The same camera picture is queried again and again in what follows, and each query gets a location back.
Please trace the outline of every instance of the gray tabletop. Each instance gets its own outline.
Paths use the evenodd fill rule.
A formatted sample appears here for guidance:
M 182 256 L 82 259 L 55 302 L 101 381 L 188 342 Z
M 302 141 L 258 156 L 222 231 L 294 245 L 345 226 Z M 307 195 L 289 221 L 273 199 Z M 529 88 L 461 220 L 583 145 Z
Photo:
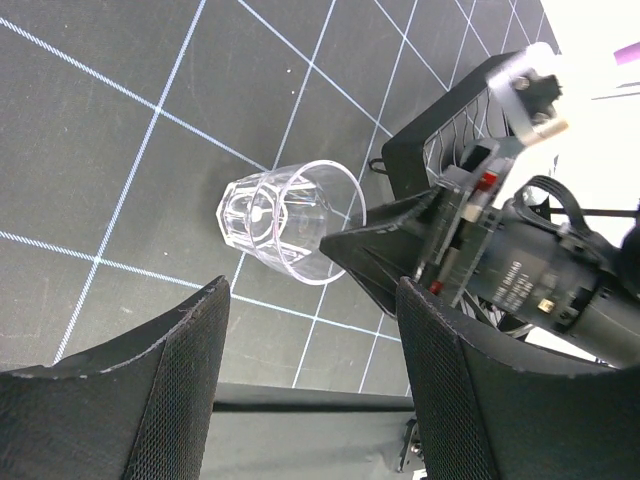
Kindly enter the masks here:
M 557 49 L 539 0 L 3 0 L 0 367 L 52 364 L 224 274 L 221 381 L 407 394 L 397 327 L 352 280 L 243 258 L 215 208 L 232 180 L 320 158 L 388 201 L 365 160 L 536 40 Z

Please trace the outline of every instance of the cup rim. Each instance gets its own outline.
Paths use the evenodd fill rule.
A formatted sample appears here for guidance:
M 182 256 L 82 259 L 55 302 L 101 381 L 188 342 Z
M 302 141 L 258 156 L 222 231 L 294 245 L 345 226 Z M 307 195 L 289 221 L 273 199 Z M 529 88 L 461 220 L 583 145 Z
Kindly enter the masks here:
M 351 180 L 351 183 L 353 183 L 353 186 L 356 189 L 356 194 L 360 198 L 360 206 L 362 207 L 362 226 L 365 226 L 366 223 L 367 223 L 367 208 L 366 208 L 366 204 L 365 204 L 364 193 L 362 191 L 362 187 L 360 186 L 360 183 L 358 182 L 358 179 L 355 177 L 355 175 L 353 175 L 353 173 L 351 173 L 351 171 L 347 167 L 345 167 L 344 165 L 342 165 L 342 164 L 340 164 L 338 162 L 335 162 L 333 160 L 314 160 L 313 162 L 309 162 L 309 163 L 306 163 L 306 164 L 302 165 L 298 170 L 296 170 L 295 173 L 293 175 L 291 175 L 291 178 L 289 178 L 289 180 L 287 180 L 287 182 L 284 184 L 284 187 L 282 188 L 282 190 L 280 191 L 280 193 L 278 195 L 278 199 L 277 199 L 277 202 L 276 202 L 276 205 L 275 205 L 275 209 L 274 209 L 274 218 L 278 218 L 280 216 L 280 206 L 282 205 L 282 202 L 284 200 L 284 195 L 287 193 L 287 191 L 289 190 L 289 187 L 291 187 L 293 182 L 298 177 L 300 177 L 300 175 L 302 175 L 304 172 L 306 172 L 307 170 L 310 170 L 312 168 L 319 167 L 319 166 L 334 167 L 334 168 L 340 170 L 342 173 L 344 173 L 347 176 L 347 178 L 349 178 L 349 180 Z M 349 207 L 349 211 L 347 212 L 347 214 L 351 211 L 352 207 L 353 207 L 353 203 Z M 307 285 L 319 286 L 319 285 L 327 285 L 327 284 L 339 279 L 342 275 L 345 274 L 345 270 L 342 267 L 340 267 L 340 271 L 338 273 L 336 273 L 335 275 L 330 276 L 329 278 L 326 278 L 324 280 L 312 280 L 310 278 L 304 277 L 303 275 L 300 275 L 298 272 L 296 272 L 293 269 L 293 267 L 291 267 L 289 262 L 287 262 L 285 260 L 285 258 L 281 254 L 282 247 L 281 247 L 281 244 L 280 244 L 280 235 L 279 235 L 280 232 L 278 230 L 279 229 L 279 225 L 274 223 L 274 227 L 273 228 L 274 228 L 274 240 L 275 240 L 276 248 L 277 248 L 277 251 L 278 251 L 278 256 L 280 257 L 280 262 L 284 266 L 284 268 L 287 271 L 287 273 L 289 273 L 289 275 L 291 275 L 296 280 L 298 280 L 298 281 L 300 281 L 302 283 L 305 283 Z

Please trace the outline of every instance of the cup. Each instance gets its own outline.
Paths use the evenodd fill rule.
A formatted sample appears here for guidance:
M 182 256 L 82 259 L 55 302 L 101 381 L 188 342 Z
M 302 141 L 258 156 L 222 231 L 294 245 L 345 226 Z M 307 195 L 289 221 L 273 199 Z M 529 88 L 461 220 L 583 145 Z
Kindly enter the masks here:
M 320 240 L 365 225 L 366 206 L 346 167 L 316 160 L 231 182 L 216 216 L 227 245 L 307 285 L 325 285 L 344 270 L 319 251 Z

